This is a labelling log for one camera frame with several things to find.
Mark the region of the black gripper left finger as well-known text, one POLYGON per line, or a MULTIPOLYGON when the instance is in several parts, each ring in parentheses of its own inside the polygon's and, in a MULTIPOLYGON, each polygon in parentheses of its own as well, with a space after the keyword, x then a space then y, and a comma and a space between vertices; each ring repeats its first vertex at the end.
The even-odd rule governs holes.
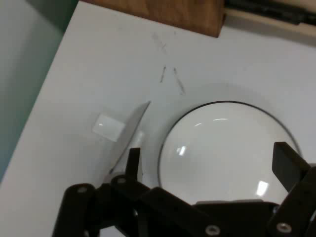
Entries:
POLYGON ((124 174, 95 188, 91 184, 68 187, 53 230, 54 237, 98 237, 102 229, 116 227, 126 237, 139 237, 139 197, 149 190, 137 180, 141 150, 129 151, 124 174))

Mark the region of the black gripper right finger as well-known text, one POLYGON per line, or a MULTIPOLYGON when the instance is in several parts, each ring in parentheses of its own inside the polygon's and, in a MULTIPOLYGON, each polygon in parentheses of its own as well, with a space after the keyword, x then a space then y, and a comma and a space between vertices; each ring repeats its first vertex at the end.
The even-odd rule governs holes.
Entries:
POLYGON ((272 237, 316 235, 316 167, 308 164, 286 142, 275 142, 272 171, 288 191, 268 222, 272 237))

